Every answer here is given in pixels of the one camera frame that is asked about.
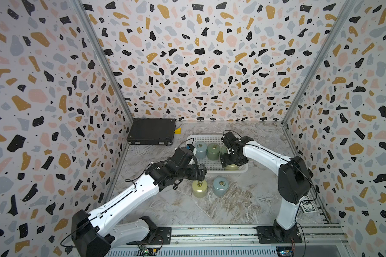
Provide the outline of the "light blue canister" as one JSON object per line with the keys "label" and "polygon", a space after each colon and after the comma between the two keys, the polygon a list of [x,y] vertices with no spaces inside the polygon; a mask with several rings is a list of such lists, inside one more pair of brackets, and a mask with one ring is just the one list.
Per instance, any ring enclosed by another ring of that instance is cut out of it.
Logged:
{"label": "light blue canister", "polygon": [[195,145],[195,150],[196,150],[195,156],[198,160],[201,160],[207,157],[207,148],[208,146],[204,142],[198,142]]}

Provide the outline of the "blue-grey canister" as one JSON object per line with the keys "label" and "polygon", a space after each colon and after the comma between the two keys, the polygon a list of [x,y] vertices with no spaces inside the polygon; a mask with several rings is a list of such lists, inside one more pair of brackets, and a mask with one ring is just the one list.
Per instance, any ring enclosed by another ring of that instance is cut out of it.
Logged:
{"label": "blue-grey canister", "polygon": [[223,197],[229,189],[229,182],[224,177],[217,177],[213,181],[212,191],[213,194],[219,198]]}

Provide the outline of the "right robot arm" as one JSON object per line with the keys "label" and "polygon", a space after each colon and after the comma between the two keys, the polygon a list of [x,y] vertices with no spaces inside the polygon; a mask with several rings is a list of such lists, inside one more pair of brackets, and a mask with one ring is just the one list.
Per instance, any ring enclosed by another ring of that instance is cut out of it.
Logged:
{"label": "right robot arm", "polygon": [[296,218],[302,198],[308,195],[313,185],[304,160],[278,154],[248,136],[237,138],[232,132],[223,135],[221,140],[228,150],[220,156],[222,167],[233,164],[240,167],[252,159],[278,177],[281,206],[272,226],[258,228],[262,242],[301,243]]}

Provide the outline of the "yellow-green canister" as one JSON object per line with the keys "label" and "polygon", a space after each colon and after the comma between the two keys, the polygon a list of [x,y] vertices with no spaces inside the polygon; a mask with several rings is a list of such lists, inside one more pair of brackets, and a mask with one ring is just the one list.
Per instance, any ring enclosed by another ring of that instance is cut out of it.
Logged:
{"label": "yellow-green canister", "polygon": [[192,183],[193,196],[196,198],[203,198],[207,194],[208,183],[206,180],[193,181]]}
{"label": "yellow-green canister", "polygon": [[227,171],[236,171],[239,170],[239,167],[235,164],[230,164],[225,167],[225,170]]}

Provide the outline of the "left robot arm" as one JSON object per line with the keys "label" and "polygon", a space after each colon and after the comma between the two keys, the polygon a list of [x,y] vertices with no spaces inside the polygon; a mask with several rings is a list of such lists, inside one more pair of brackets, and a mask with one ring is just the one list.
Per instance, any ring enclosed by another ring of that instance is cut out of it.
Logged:
{"label": "left robot arm", "polygon": [[203,181],[208,170],[203,164],[172,166],[170,161],[149,164],[133,184],[111,201],[90,211],[77,212],[68,235],[81,257],[104,257],[111,249],[135,244],[169,244],[171,229],[157,226],[148,216],[119,224],[130,212],[168,186],[177,188],[184,180]]}

